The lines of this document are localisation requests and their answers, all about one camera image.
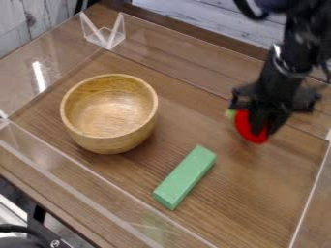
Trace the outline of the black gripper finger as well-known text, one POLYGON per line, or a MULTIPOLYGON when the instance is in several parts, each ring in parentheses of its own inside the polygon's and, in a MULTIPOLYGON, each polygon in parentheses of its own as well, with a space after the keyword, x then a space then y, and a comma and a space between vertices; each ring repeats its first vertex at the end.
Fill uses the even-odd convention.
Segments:
POLYGON ((268 126, 270 111, 263 108, 254 108, 250 111, 251 133, 256 136, 268 126))
POLYGON ((272 136, 291 117, 288 108, 274 108, 268 113, 268 135, 272 136))

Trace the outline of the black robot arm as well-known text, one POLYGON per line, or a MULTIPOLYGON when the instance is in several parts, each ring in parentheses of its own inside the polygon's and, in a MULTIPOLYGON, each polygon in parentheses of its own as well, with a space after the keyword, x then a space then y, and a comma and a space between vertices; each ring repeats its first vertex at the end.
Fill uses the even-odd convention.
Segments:
POLYGON ((283 40, 268 50, 255 82, 232 89, 230 107, 246 112, 248 134, 272 136, 295 112, 314 111, 318 88, 303 85, 320 68, 331 82, 331 0, 232 0, 240 12, 262 21, 286 16, 283 40))

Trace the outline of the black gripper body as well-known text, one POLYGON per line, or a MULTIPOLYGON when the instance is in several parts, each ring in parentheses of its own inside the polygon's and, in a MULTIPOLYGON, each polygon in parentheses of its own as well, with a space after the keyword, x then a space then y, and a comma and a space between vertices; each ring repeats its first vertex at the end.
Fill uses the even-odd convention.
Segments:
POLYGON ((300 83, 278 83, 275 86, 250 83, 235 87, 228 108, 234 110, 267 107, 271 110, 312 112, 322 95, 312 87, 300 83))

